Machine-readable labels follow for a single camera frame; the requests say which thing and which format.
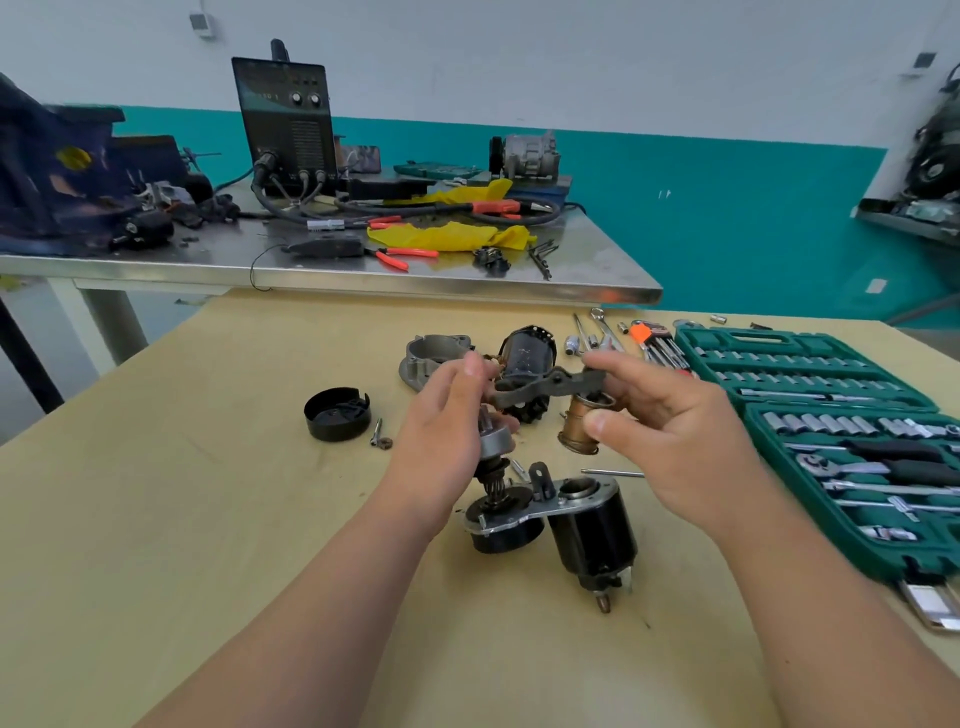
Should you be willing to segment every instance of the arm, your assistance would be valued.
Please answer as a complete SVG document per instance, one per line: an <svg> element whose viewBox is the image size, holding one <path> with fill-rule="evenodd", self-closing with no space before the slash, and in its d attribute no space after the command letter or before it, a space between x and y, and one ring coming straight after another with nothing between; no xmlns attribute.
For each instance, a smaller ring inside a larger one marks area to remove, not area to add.
<svg viewBox="0 0 960 728"><path fill-rule="evenodd" d="M430 377L360 511L139 728L358 722L420 558L476 468L477 412L494 369L471 352Z"/></svg>
<svg viewBox="0 0 960 728"><path fill-rule="evenodd" d="M636 462L663 504L719 545L760 638L787 724L950 725L960 679L770 475L726 394L616 352L587 365L637 421L596 410L588 432Z"/></svg>

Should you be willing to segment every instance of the left hand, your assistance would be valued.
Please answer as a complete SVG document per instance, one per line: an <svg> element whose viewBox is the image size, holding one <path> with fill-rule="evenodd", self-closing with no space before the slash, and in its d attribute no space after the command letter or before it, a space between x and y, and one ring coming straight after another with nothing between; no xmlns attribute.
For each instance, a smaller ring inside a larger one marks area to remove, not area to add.
<svg viewBox="0 0 960 728"><path fill-rule="evenodd" d="M428 538L440 533L473 478L480 460L477 415L497 369L496 362L468 352L437 369L407 409L377 492L409 506ZM520 427L513 417L492 417L511 432Z"/></svg>

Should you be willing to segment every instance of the yellow rag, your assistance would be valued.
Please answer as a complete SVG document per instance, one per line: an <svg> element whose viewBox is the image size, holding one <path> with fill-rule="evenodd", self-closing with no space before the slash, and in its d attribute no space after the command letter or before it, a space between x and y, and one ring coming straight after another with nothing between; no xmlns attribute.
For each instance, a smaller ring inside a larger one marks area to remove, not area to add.
<svg viewBox="0 0 960 728"><path fill-rule="evenodd" d="M415 203L444 203L445 205L460 205L462 203L476 203L485 200L502 200L513 184L512 180L493 180L486 187L471 187L462 185L440 192L431 192L429 195L415 197Z"/></svg>
<svg viewBox="0 0 960 728"><path fill-rule="evenodd" d="M370 240L388 248L421 248L446 253L475 251L485 245L522 251L528 242L537 240L536 236L531 235L522 225L513 225L501 231L493 225L464 225L455 222L439 228L392 225L385 230L367 231L367 235Z"/></svg>

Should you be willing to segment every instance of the hand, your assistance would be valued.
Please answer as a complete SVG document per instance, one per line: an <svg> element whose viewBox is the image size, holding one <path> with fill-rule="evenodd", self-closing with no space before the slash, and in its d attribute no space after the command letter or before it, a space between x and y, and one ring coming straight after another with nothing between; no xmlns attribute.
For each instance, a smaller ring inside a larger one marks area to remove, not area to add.
<svg viewBox="0 0 960 728"><path fill-rule="evenodd" d="M609 410L584 418L587 433L633 460L660 501L717 539L737 528L744 498L776 492L723 389L619 352L588 352L608 372L604 390L636 421Z"/></svg>
<svg viewBox="0 0 960 728"><path fill-rule="evenodd" d="M477 415L492 389L496 362L476 352L448 361L434 372L414 397L396 436L393 457L377 487L413 510L433 538L446 525L480 460ZM513 418L491 413L516 432Z"/></svg>

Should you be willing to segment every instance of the wire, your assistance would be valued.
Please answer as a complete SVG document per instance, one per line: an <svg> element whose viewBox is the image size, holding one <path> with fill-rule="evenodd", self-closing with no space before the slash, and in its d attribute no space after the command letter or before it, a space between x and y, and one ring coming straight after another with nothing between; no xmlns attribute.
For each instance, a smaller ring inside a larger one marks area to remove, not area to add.
<svg viewBox="0 0 960 728"><path fill-rule="evenodd" d="M269 253L271 250L273 250L274 248L282 248L284 245L286 245L286 243L275 243L275 245L272 245L269 248L265 248L264 251L260 255L258 255L256 258L254 258L253 262L250 264L250 285L253 286L255 290L260 291L260 293L266 293L267 291L272 291L274 290L274 288L273 286L267 286L266 288L257 287L256 283L253 282L253 266L256 265L257 260L259 260L261 257L266 255L267 253Z"/></svg>
<svg viewBox="0 0 960 728"><path fill-rule="evenodd" d="M246 179L247 177L249 177L251 174L253 174L253 168L252 168L252 167L251 167L250 169L248 169L246 172L244 172L242 175L240 175L240 177L235 177L235 178L233 178L232 180L228 180L227 182L222 182L222 183L218 184L216 187L213 188L213 194L217 194L220 190L226 189L227 187L231 186L232 184L237 184L238 182L240 182L240 181L242 181L242 180L245 180L245 179Z"/></svg>

